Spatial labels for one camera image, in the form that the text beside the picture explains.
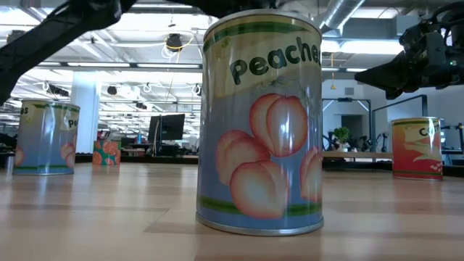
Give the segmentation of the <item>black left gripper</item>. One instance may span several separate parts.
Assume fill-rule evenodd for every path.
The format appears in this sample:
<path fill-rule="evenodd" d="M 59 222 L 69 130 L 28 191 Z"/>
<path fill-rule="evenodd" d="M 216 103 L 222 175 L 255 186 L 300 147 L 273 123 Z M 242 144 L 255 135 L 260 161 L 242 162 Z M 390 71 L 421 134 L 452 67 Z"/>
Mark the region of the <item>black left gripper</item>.
<path fill-rule="evenodd" d="M 203 13 L 222 18 L 250 9 L 276 9 L 277 0 L 170 0 L 200 9 Z"/>

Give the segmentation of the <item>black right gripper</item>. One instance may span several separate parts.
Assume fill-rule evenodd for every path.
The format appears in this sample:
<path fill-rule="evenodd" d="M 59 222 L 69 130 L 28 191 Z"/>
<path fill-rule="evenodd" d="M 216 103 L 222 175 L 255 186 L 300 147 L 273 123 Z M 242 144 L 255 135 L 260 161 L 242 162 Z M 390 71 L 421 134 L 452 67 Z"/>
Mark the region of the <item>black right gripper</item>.
<path fill-rule="evenodd" d="M 463 11 L 438 10 L 405 31 L 404 51 L 392 61 L 355 74 L 355 80 L 394 100 L 404 91 L 463 84 Z"/>

